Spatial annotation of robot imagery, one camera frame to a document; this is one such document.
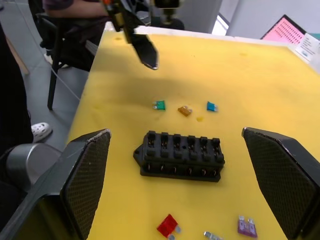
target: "yellow foam mat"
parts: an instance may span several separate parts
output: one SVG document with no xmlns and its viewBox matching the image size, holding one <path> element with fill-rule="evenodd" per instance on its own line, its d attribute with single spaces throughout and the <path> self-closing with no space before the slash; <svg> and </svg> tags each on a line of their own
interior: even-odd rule
<svg viewBox="0 0 320 240">
<path fill-rule="evenodd" d="M 226 240 L 238 215 L 255 220 L 260 240 L 286 239 L 259 190 L 241 137 L 243 127 L 278 132 L 320 159 L 320 78 L 285 47 L 151 35 L 159 69 L 143 66 L 121 33 L 105 33 L 86 83 L 69 140 L 109 128 L 104 187 L 90 240 L 161 240 L 168 215 L 177 240 Z M 152 102 L 165 100 L 166 111 Z M 207 101 L 219 112 L 208 112 Z M 189 117 L 177 111 L 189 106 Z M 145 177 L 133 152 L 149 131 L 220 138 L 226 164 L 219 183 Z"/>
</svg>

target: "blade fuse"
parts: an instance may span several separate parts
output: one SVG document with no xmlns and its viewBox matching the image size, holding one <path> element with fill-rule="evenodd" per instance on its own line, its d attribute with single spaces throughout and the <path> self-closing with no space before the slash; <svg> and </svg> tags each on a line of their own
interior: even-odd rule
<svg viewBox="0 0 320 240">
<path fill-rule="evenodd" d="M 157 230 L 169 240 L 175 240 L 175 236 L 172 234 L 174 231 L 178 234 L 181 233 L 181 228 L 171 214 L 162 221 Z"/>
</svg>

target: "black chair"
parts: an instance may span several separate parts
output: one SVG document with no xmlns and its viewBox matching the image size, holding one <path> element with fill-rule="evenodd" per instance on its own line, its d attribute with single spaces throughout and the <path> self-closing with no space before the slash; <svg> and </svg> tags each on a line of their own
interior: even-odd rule
<svg viewBox="0 0 320 240">
<path fill-rule="evenodd" d="M 42 38 L 40 46 L 53 49 L 51 52 L 53 63 L 47 102 L 47 107 L 52 110 L 58 70 L 66 64 L 84 71 L 90 71 L 95 58 L 85 48 L 85 41 L 79 41 L 79 34 L 92 26 L 96 26 L 97 23 L 105 23 L 107 18 L 53 18 L 45 13 L 42 0 L 28 0 L 28 3 L 33 21 Z"/>
</svg>

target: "person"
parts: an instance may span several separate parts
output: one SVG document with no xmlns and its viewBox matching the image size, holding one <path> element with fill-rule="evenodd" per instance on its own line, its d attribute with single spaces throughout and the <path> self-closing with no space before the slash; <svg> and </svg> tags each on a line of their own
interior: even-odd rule
<svg viewBox="0 0 320 240">
<path fill-rule="evenodd" d="M 29 0 L 29 6 L 32 15 L 36 14 L 32 5 L 34 0 Z M 52 18 L 65 19 L 93 19 L 91 27 L 82 29 L 77 35 L 79 43 L 83 44 L 92 55 L 96 55 L 101 36 L 103 34 L 105 24 L 109 20 L 108 13 L 103 4 L 99 0 L 42 0 L 42 7 L 48 16 Z M 55 36 L 41 35 L 42 39 L 46 40 L 46 53 L 44 58 L 51 65 L 53 64 L 52 53 L 54 48 Z"/>
<path fill-rule="evenodd" d="M 92 55 L 96 55 L 105 24 L 110 20 L 104 5 L 99 0 L 42 0 L 42 5 L 48 16 L 53 18 L 98 18 L 96 24 L 84 29 L 79 35 L 79 41 L 84 43 L 84 46 Z M 182 21 L 178 19 L 173 19 L 172 24 L 167 25 L 162 22 L 160 17 L 156 16 L 151 18 L 151 26 L 177 30 L 185 29 Z M 44 55 L 50 64 L 53 62 L 51 49 L 46 49 L 47 53 Z"/>
<path fill-rule="evenodd" d="M 10 51 L 0 23 L 0 231 L 25 193 L 11 182 L 6 158 L 17 145 L 40 141 L 52 131 L 47 123 L 31 126 L 27 96 L 20 68 Z"/>
<path fill-rule="evenodd" d="M 53 18 L 91 19 L 108 16 L 98 0 L 43 0 L 43 8 Z"/>
</svg>

